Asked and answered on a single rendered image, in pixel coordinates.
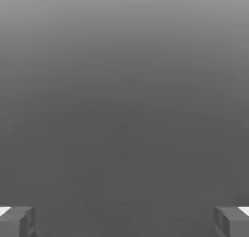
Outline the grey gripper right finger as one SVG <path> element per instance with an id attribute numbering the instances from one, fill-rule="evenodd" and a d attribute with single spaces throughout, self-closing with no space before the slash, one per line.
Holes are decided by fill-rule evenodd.
<path id="1" fill-rule="evenodd" d="M 213 217 L 217 237 L 249 237 L 249 206 L 215 207 Z"/>

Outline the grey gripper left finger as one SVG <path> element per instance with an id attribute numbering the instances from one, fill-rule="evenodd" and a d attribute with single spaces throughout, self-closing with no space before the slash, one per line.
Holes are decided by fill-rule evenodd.
<path id="1" fill-rule="evenodd" d="M 36 208 L 0 206 L 0 237 L 37 237 Z"/>

